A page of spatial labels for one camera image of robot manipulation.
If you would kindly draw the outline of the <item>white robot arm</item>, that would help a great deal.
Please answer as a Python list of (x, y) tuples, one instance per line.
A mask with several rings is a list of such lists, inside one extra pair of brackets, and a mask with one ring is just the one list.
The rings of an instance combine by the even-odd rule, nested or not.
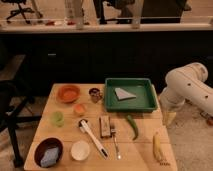
[(168, 126), (186, 100), (197, 105), (207, 120), (213, 120), (213, 88), (205, 84), (207, 68), (199, 62), (175, 68), (166, 74), (166, 87), (159, 96), (163, 124)]

